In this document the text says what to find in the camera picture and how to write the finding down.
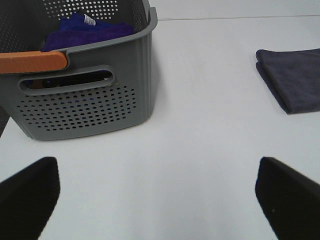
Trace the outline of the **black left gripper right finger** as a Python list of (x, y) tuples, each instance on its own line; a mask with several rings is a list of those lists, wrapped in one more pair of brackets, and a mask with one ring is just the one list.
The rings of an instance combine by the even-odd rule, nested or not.
[(257, 201), (279, 240), (320, 238), (320, 185), (274, 157), (260, 160)]

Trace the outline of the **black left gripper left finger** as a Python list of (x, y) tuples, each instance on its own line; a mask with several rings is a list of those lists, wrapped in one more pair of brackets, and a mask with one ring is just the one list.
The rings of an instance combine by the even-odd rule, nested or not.
[(43, 157), (0, 183), (0, 238), (37, 240), (60, 196), (57, 159)]

